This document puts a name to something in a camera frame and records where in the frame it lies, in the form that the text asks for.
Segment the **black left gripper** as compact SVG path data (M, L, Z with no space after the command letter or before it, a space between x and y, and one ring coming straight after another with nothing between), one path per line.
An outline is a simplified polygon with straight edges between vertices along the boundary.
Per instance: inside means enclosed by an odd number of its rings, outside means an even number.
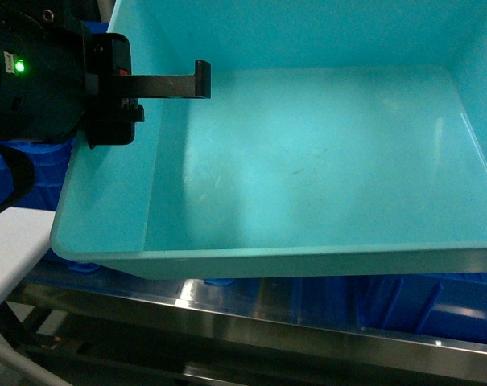
M144 121L137 98L209 99L212 66L195 61L192 75L131 75L130 43L117 33L99 33L85 47L85 106L81 128L90 148L133 142Z

